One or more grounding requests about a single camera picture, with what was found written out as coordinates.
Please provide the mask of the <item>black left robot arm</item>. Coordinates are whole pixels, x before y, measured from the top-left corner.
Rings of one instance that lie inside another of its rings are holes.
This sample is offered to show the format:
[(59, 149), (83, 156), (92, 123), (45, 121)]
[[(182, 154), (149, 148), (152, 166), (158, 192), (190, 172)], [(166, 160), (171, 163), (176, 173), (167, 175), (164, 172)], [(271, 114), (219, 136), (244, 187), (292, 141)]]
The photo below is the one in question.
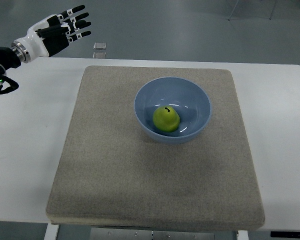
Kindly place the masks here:
[(10, 68), (17, 68), (21, 61), (15, 51), (8, 47), (0, 47), (0, 95), (8, 94), (19, 88), (19, 84), (6, 76)]

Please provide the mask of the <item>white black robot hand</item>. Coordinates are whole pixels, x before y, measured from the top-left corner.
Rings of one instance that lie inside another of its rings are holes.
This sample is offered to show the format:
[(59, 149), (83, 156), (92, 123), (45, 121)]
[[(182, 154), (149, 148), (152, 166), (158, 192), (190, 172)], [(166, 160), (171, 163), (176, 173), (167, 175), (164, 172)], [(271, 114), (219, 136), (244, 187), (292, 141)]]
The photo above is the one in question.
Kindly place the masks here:
[(85, 19), (89, 13), (81, 12), (84, 5), (52, 14), (31, 26), (26, 36), (11, 44), (11, 49), (22, 63), (29, 63), (38, 57), (51, 57), (67, 48), (72, 42), (91, 34), (82, 31), (91, 25)]

